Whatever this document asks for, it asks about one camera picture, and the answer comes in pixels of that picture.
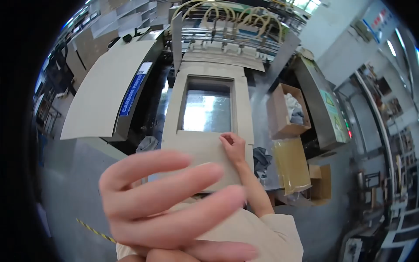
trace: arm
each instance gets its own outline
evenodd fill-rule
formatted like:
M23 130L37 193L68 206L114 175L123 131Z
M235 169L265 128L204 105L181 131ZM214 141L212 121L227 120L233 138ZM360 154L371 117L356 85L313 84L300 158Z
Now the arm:
M220 140L228 158L240 176L241 183L247 192L247 199L256 216L260 218L267 214L275 214L268 194L246 162L246 141L232 132L223 133Z

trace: warning sticker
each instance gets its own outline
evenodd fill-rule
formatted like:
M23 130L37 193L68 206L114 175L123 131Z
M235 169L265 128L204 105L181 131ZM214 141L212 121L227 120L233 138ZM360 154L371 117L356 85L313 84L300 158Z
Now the warning sticker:
M327 112L329 114L330 121L332 122L333 130L335 131L336 140L341 143L347 142L347 136L345 133L342 123L340 121L338 110L333 102L332 95L324 90L320 90L321 97L323 98L324 104L326 105Z

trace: finger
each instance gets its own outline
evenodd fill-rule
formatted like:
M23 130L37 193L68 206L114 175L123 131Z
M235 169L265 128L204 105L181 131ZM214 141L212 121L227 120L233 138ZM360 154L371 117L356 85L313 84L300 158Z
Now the finger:
M103 208L108 217L137 219L154 215L206 189L219 181L223 174L219 165L203 164L125 192L104 196Z
M195 240L184 251L201 262L243 262L259 255L258 249L250 244L206 240Z
M231 147L230 142L228 142L228 141L227 141L227 139L226 139L225 137L220 136L220 137L219 137L219 139L220 139L220 141L221 141L222 145L224 146L224 148L229 148L229 147Z
M245 201L241 186L228 186L187 209L146 221L119 223L113 235L121 244L177 249L221 223Z
M130 155L108 167L99 180L101 191L120 191L151 174L183 169L191 157L174 150L156 150Z
M128 255L118 260L118 262L145 262L145 259L140 255Z
M152 249L146 262L199 262L199 260L180 250Z
M230 144L233 144L241 138L233 132L222 133L221 136L225 137L230 142Z

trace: white cloth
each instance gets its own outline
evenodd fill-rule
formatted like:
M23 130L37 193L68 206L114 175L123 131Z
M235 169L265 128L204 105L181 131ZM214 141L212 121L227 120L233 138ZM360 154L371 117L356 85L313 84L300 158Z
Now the white cloth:
M285 104L287 105L288 117L291 120L292 112L294 111L294 109L295 108L301 109L302 107L300 103L298 102L298 100L292 96L292 94L288 93L284 95L284 98L285 98Z

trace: yellow black striped cable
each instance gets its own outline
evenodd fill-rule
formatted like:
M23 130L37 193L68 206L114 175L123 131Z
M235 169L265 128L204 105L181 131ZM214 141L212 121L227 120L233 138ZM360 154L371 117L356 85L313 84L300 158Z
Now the yellow black striped cable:
M103 237L104 239L108 239L109 241L112 241L116 244L115 239L108 237L107 235L100 233L96 230L94 230L93 228L89 227L88 225L86 225L85 223L83 223L82 221L80 221L78 218L76 218L77 222L79 222L80 224L82 224L85 228L87 228L88 230L92 231L93 233L95 233L96 235L99 235L101 237Z

